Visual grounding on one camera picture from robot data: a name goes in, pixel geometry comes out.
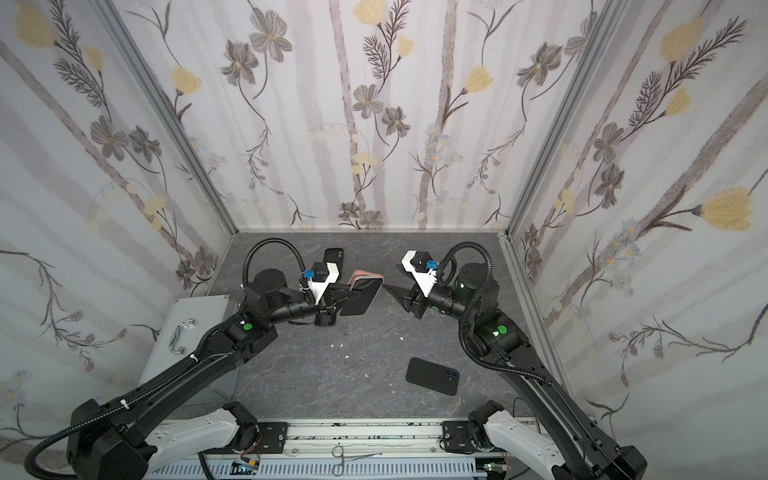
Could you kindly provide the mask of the black phone case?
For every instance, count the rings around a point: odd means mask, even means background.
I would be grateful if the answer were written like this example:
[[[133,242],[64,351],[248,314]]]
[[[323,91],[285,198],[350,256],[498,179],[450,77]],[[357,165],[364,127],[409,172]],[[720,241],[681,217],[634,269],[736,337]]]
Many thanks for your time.
[[[341,247],[327,248],[324,252],[323,262],[335,264],[341,271],[344,262],[344,250]]]

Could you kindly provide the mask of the pink phone case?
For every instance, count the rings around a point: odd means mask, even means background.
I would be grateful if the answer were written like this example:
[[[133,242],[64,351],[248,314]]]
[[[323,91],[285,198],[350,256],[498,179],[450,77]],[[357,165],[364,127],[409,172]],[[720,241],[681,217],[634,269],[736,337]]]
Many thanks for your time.
[[[361,280],[369,280],[369,279],[379,279],[381,281],[384,280],[384,276],[378,273],[368,272],[364,270],[355,270],[348,282],[348,284],[353,287],[358,281]]]

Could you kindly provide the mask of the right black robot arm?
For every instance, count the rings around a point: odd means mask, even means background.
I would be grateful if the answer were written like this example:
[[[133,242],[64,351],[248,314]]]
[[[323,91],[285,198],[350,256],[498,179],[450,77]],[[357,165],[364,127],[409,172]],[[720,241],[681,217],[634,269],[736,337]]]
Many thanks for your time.
[[[397,266],[414,282],[386,291],[420,319],[429,311],[458,322],[459,345],[476,365],[498,373],[529,406],[543,429],[517,421],[487,402],[475,423],[495,448],[517,457],[543,479],[640,479],[648,463],[634,446],[621,446],[570,397],[533,344],[498,306],[499,285],[489,252],[464,241],[435,260],[409,250]]]

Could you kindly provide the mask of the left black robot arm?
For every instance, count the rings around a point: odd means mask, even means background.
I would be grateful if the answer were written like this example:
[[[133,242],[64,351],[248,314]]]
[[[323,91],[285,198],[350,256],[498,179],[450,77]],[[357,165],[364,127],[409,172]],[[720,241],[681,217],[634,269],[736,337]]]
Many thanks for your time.
[[[148,382],[104,405],[94,400],[80,405],[69,427],[28,452],[25,471],[36,479],[58,478],[58,473],[40,466],[38,458],[65,441],[72,479],[143,478],[160,457],[159,447],[149,440],[152,431],[203,388],[255,358],[276,339],[278,323],[331,325],[337,316],[362,315],[381,287],[379,278],[339,282],[336,259],[306,266],[296,247],[282,238],[276,244],[286,247],[298,263],[297,288],[290,288],[278,269],[251,276],[256,253],[272,242],[264,239],[246,254],[245,298],[234,314],[207,330],[194,349]]]

